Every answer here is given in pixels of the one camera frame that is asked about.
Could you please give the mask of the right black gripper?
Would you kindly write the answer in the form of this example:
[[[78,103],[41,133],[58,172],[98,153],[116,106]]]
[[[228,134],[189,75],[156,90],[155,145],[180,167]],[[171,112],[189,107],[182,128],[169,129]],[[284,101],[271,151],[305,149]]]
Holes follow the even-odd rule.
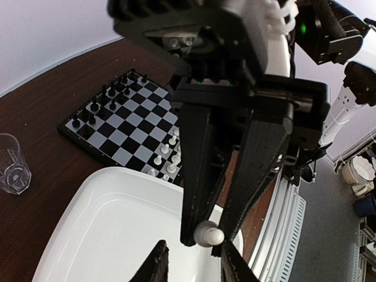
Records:
[[[178,109],[183,163],[183,208],[180,241],[194,246],[194,231],[210,218],[226,179],[232,145],[226,128],[210,108],[267,109],[290,102],[294,109],[255,110],[243,132],[240,150],[219,229],[224,242],[233,241],[249,210],[275,179],[277,159],[290,142],[314,150],[323,134],[330,104],[321,82],[265,76],[251,86],[192,84],[188,76],[170,79],[171,105]]]

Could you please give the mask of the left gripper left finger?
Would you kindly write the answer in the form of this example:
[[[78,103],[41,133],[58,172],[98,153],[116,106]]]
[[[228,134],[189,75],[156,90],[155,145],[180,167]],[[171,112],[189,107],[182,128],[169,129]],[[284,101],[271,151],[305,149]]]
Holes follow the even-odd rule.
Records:
[[[159,240],[130,282],[167,282],[169,273],[169,248]]]

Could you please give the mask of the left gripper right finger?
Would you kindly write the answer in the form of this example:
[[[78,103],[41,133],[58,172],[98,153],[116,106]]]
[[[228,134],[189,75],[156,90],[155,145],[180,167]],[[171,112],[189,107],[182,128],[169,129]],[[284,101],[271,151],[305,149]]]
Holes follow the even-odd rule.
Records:
[[[222,282],[259,282],[231,241],[221,247]]]

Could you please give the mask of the white rectangular tray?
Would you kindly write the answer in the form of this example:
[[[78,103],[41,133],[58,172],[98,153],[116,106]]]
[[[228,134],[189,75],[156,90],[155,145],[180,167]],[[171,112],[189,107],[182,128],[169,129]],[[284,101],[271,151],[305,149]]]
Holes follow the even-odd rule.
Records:
[[[169,281],[220,281],[210,249],[180,242],[183,189],[110,167],[92,173],[56,225],[34,281],[129,281],[156,243],[169,249]]]

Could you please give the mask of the black chess pieces row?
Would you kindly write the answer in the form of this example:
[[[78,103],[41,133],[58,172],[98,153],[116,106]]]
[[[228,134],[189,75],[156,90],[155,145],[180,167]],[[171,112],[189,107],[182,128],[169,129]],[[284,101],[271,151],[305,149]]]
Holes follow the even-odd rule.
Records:
[[[132,112],[137,111],[139,117],[145,117],[145,110],[149,108],[145,101],[156,89],[146,75],[131,69],[104,84],[99,93],[73,113],[63,127],[85,140],[95,132],[108,137],[124,121],[130,122]]]

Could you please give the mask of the black and white chessboard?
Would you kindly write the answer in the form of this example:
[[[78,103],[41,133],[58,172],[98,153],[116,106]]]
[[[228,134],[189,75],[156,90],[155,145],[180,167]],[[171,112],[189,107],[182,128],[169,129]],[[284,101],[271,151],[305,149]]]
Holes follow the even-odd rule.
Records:
[[[169,144],[174,131],[179,130],[178,118],[170,105],[168,90],[149,77],[148,80],[153,82],[157,89],[145,101],[149,107],[145,110],[145,117],[139,117],[137,111],[132,112],[129,116],[130,122],[124,121],[112,135],[105,137],[95,132],[90,139],[82,139],[63,127],[72,115],[57,129],[59,133],[104,165],[125,167],[143,173],[148,173],[154,168],[155,177],[162,179],[164,174],[168,174],[170,177],[168,182],[180,185],[183,178],[182,161],[177,164],[175,173],[167,172],[168,165],[172,164],[172,156],[180,152],[180,135],[177,136],[177,143],[174,146]],[[161,147],[165,144],[169,144],[168,154],[161,152]],[[162,156],[160,166],[156,166],[153,162],[157,155]]]

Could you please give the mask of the white appliance beside table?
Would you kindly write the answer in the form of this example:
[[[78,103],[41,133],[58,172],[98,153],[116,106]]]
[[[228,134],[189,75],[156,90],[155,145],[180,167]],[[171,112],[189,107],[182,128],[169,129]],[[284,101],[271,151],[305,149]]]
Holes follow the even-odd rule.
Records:
[[[348,161],[339,159],[337,169],[357,197],[363,197],[374,189],[375,169],[368,159],[362,156],[354,156]]]

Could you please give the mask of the blue cup beside table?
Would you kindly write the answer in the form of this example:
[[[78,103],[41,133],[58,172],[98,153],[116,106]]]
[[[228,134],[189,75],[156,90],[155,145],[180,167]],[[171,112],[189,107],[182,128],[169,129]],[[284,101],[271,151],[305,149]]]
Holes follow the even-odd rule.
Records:
[[[354,203],[354,209],[358,217],[375,215],[375,197],[369,194]]]

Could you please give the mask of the clear drinking glass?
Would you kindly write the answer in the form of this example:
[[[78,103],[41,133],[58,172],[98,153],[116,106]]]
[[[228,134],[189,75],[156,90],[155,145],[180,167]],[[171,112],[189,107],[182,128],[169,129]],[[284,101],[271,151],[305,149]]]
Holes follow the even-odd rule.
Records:
[[[29,188],[32,173],[17,138],[1,133],[1,190],[20,195]]]

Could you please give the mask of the front aluminium rail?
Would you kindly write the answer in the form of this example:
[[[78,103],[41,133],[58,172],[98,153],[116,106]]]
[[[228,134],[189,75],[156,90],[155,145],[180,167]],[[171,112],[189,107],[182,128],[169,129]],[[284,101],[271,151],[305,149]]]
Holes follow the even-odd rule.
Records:
[[[289,280],[300,241],[305,206],[299,187],[279,177],[249,261],[249,267],[259,281]]]

